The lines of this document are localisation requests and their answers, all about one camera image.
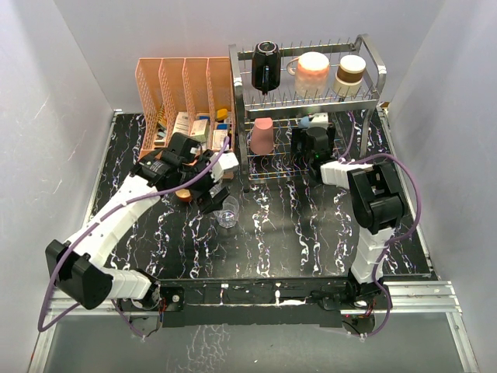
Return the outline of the pink textured mug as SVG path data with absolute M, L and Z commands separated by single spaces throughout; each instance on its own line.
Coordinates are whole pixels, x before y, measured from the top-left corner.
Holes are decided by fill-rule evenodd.
M 287 63 L 287 72 L 294 77 L 294 89 L 302 98 L 320 96 L 327 86 L 330 62 L 325 54 L 303 53 Z

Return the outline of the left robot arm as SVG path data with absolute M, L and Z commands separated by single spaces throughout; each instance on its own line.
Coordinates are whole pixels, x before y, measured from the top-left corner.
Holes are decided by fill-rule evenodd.
M 195 139 L 174 133 L 165 148 L 135 162 L 124 182 L 100 212 L 65 242 L 53 240 L 46 248 L 52 285 L 91 310 L 105 300 L 130 299 L 144 310 L 160 301 L 160 284 L 143 270 L 116 270 L 106 261 L 128 230 L 163 196 L 188 190 L 200 213 L 219 211 L 229 195 L 224 187 L 211 189 L 238 160 L 223 139 L 219 152 L 203 150 Z

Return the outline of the clear faceted glass cup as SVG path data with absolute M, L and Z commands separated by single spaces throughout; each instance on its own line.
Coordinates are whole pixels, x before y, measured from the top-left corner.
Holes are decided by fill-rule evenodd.
M 212 198 L 227 197 L 230 193 L 229 187 L 222 184 L 216 184 L 210 189 Z

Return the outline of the small orange ceramic mug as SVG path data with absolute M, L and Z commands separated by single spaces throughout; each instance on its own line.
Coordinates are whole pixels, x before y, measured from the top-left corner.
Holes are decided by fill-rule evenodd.
M 175 192 L 175 195 L 178 197 L 178 199 L 180 201 L 182 201 L 183 203 L 189 203 L 193 200 L 193 195 L 190 193 L 189 190 L 187 189 L 181 189 L 181 190 L 177 190 Z

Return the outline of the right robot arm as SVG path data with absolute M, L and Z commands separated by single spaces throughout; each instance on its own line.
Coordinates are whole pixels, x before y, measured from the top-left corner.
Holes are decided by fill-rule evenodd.
M 316 182 L 349 191 L 360 226 L 356 257 L 346 282 L 346 299 L 361 309 L 383 291 L 383 250 L 407 213 L 407 202 L 394 165 L 373 160 L 394 158 L 385 153 L 358 161 L 335 160 L 335 127 L 292 130 L 291 153 L 301 157 Z

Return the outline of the pink plastic tumbler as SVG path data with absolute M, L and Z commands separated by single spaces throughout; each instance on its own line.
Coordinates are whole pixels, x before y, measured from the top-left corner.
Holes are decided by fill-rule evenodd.
M 268 155 L 273 151 L 273 120 L 270 117 L 255 120 L 249 147 L 256 155 Z

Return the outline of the blue plastic tumbler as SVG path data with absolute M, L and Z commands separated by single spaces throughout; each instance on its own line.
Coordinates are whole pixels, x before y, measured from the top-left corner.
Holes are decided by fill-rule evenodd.
M 309 116 L 302 117 L 299 121 L 298 127 L 300 129 L 307 129 L 310 127 L 311 118 Z

